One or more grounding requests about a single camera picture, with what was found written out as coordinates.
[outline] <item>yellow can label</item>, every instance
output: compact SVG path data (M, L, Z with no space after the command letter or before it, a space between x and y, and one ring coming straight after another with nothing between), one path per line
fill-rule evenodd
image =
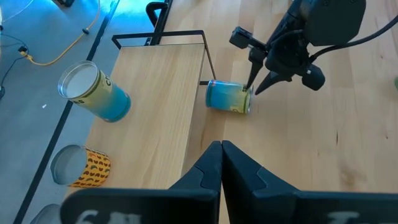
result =
M87 162L81 176L70 187L97 187L102 185L111 172L109 157L96 150L86 149Z
M72 102L86 107L95 103L100 103L101 100L109 96L112 92L112 81L101 70L99 77L96 79L95 84L81 97L71 99Z

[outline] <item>wooden platform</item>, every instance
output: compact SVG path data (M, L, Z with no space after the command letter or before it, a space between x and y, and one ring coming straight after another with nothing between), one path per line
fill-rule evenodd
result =
M356 39L394 18L397 2L367 1ZM203 29L216 76L245 83L248 50L228 42L232 31L241 26L266 42L289 5L289 0L174 0L165 31ZM326 76L321 90L309 90L295 77L256 96L248 116L195 105L191 142L199 146L189 147L185 170L212 140L226 139L299 189L398 192L397 43L395 26L372 42L322 55L315 63ZM267 72L261 70L255 87ZM227 222L221 207L220 223Z
M167 189L180 178L204 53L204 44L120 50L111 79L131 109L116 123L95 118L85 144L111 159L101 187Z

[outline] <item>blue light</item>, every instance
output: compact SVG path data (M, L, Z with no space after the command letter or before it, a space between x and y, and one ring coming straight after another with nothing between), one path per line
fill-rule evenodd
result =
M108 12L111 3L115 0L101 0L101 10ZM145 8L150 2L163 2L161 0L120 0L115 14L135 14L145 12Z

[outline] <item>gray floor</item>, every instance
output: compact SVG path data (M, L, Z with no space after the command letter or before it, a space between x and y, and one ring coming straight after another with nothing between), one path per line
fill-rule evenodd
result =
M0 0L0 6L9 2L12 0ZM36 61L48 62L91 22L96 13L96 2L75 0L71 8L60 9L51 0L34 0L24 11L3 24L2 33L22 39ZM12 223L14 220L67 102L57 93L59 76L69 65L86 59L103 17L109 11L110 2L101 0L101 17L91 34L77 43L59 62L40 67L25 59L19 60L6 78L6 95L0 100L1 223ZM111 42L113 34L153 31L145 14L148 2L150 0L121 0L93 59L104 73L111 73L118 55L118 49ZM144 42L145 39L138 39L127 44L143 45ZM1 37L1 45L12 43L15 41ZM19 57L18 48L19 45L2 47L0 77ZM52 156L67 144L84 144L93 118L89 112L74 106ZM53 183L47 169L24 223L30 223L44 206L60 204L65 192L66 187Z

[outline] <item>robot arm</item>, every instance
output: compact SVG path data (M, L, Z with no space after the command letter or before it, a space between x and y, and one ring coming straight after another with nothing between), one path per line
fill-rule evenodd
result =
M313 65L314 57L307 51L314 46L343 46L354 38L361 27L366 0L295 0L266 44L237 27L230 38L235 46L250 47L252 62L246 89L250 88L258 72L265 66L270 71L256 90L256 95L281 81L292 81L293 75L302 83L319 90L325 76Z

